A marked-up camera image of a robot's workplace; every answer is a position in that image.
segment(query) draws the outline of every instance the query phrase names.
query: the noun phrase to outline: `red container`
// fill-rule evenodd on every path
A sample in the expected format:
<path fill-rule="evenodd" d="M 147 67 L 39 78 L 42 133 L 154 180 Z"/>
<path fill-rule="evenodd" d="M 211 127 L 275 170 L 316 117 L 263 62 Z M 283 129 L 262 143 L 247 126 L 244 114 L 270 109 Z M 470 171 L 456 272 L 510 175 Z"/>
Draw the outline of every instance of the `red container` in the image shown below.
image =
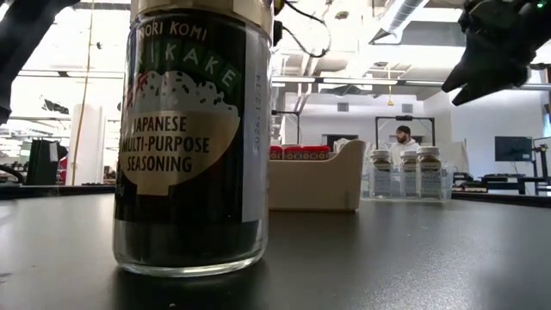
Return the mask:
<path fill-rule="evenodd" d="M 281 146 L 270 146 L 269 147 L 269 159 L 270 160 L 282 160 L 283 159 L 283 148 Z"/>
<path fill-rule="evenodd" d="M 327 160 L 329 158 L 329 146 L 304 146 L 302 148 L 303 160 Z"/>
<path fill-rule="evenodd" d="M 285 160 L 302 160 L 302 146 L 288 146 L 283 150 Z"/>

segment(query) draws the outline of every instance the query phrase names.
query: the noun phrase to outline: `black cable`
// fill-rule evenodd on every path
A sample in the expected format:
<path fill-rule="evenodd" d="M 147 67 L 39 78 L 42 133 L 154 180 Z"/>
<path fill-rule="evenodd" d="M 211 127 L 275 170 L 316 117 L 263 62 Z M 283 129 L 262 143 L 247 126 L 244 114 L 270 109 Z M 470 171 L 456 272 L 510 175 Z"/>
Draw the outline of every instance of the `black cable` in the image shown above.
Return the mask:
<path fill-rule="evenodd" d="M 17 178 L 16 183 L 23 184 L 23 182 L 25 181 L 25 178 L 23 177 L 23 175 L 21 173 L 19 173 L 19 171 L 15 170 L 15 169 L 11 169 L 10 167 L 8 167 L 5 164 L 0 164 L 0 171 L 4 171 L 4 172 L 9 173 L 10 175 L 16 177 Z"/>
<path fill-rule="evenodd" d="M 289 30 L 287 27 L 285 27 L 284 25 L 282 25 L 282 29 L 287 31 L 289 34 L 291 34 L 291 37 L 293 38 L 293 40 L 299 45 L 300 49 L 302 50 L 302 52 L 306 53 L 308 56 L 310 57 L 313 57 L 313 58 L 322 58 L 324 57 L 328 52 L 329 50 L 331 49 L 331 42 L 332 42 L 332 37 L 331 37 L 331 30 L 329 29 L 329 27 L 327 27 L 327 25 L 325 24 L 324 21 L 322 21 L 321 19 L 319 19 L 318 17 L 314 16 L 314 15 L 310 15 L 310 14 L 307 14 L 299 9 L 297 9 L 294 5 L 292 5 L 288 0 L 283 0 L 283 2 L 289 7 L 291 8 L 293 11 L 299 13 L 300 15 L 302 16 L 305 16 L 311 20 L 314 20 L 316 22 L 319 22 L 320 24 L 322 24 L 325 28 L 325 30 L 327 31 L 327 36 L 329 38 L 328 42 L 327 42 L 327 48 L 322 48 L 321 50 L 321 53 L 319 54 L 313 54 L 313 53 L 310 53 L 308 52 L 308 50 L 306 50 L 306 48 L 302 45 L 302 43 L 300 43 L 299 39 L 297 39 L 297 37 L 293 34 L 293 32 L 291 30 Z"/>

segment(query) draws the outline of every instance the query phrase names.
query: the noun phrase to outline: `white jar lid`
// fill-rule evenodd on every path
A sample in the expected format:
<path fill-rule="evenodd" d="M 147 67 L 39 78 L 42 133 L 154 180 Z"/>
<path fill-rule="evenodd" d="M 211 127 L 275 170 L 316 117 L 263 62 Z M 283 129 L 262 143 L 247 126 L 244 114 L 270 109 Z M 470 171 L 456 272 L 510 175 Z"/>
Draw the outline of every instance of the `white jar lid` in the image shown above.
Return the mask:
<path fill-rule="evenodd" d="M 420 146 L 417 149 L 417 155 L 440 155 L 440 148 L 438 146 Z"/>
<path fill-rule="evenodd" d="M 415 157 L 417 157 L 417 151 L 415 151 L 415 150 L 402 151 L 402 152 L 399 153 L 399 156 L 400 157 L 415 158 Z"/>
<path fill-rule="evenodd" d="M 389 150 L 373 150 L 371 151 L 371 154 L 369 154 L 371 158 L 389 158 L 390 157 L 390 151 Z"/>

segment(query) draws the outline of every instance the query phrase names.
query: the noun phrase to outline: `white wall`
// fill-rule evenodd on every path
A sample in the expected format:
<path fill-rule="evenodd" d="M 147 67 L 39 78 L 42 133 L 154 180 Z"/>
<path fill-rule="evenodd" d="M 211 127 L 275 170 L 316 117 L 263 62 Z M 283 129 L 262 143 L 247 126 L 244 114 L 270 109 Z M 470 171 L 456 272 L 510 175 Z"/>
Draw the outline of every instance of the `white wall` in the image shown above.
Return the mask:
<path fill-rule="evenodd" d="M 424 101 L 424 113 L 435 118 L 436 145 L 445 145 L 452 140 L 451 109 L 449 95 L 440 91 Z"/>
<path fill-rule="evenodd" d="M 425 113 L 436 118 L 437 144 L 466 140 L 469 170 L 474 177 L 515 173 L 511 163 L 494 160 L 494 137 L 542 137 L 545 93 L 500 91 L 459 107 L 451 104 L 450 98 L 455 94 L 439 92 L 424 102 Z M 517 170 L 518 173 L 533 175 L 532 164 L 517 163 Z"/>
<path fill-rule="evenodd" d="M 388 96 L 344 96 L 331 95 L 311 96 L 300 115 L 301 143 L 305 145 L 319 145 L 323 134 L 357 134 L 360 140 L 375 143 L 375 117 L 403 115 L 401 104 L 412 103 L 414 116 L 423 116 L 423 104 L 415 96 L 392 96 L 393 106 L 388 106 Z M 287 109 L 291 109 L 296 102 L 296 96 L 288 96 Z M 337 103 L 347 102 L 349 112 L 337 112 Z M 425 126 L 418 121 L 379 120 L 380 141 L 388 141 L 394 135 L 396 127 L 406 125 L 412 129 L 413 135 L 424 136 L 425 142 L 430 142 L 430 123 L 424 121 Z M 282 124 L 284 142 L 296 142 L 296 118 L 286 116 Z"/>

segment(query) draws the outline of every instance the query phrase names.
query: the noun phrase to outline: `white pillar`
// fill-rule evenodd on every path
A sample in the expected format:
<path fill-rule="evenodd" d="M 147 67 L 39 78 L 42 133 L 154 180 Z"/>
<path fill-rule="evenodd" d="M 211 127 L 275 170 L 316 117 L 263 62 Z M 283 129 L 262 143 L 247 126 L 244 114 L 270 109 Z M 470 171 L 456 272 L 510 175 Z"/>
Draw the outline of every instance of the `white pillar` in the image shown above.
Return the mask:
<path fill-rule="evenodd" d="M 71 116 L 71 138 L 67 159 L 65 185 L 72 185 L 73 159 L 77 144 L 78 122 L 82 104 L 73 108 Z M 84 105 L 84 117 L 78 142 L 77 160 L 74 165 L 75 185 L 83 183 L 103 183 L 103 145 L 105 141 L 106 117 L 103 107 Z"/>

